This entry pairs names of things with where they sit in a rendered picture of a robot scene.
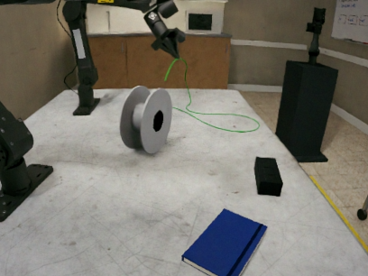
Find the blue notebook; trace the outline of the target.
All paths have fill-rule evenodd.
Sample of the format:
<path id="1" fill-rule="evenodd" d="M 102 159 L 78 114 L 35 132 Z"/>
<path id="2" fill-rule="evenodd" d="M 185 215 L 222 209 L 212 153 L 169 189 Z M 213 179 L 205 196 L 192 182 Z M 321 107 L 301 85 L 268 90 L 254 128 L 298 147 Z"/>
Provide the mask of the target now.
<path id="1" fill-rule="evenodd" d="M 224 208 L 181 260 L 208 276 L 240 276 L 267 228 Z"/>

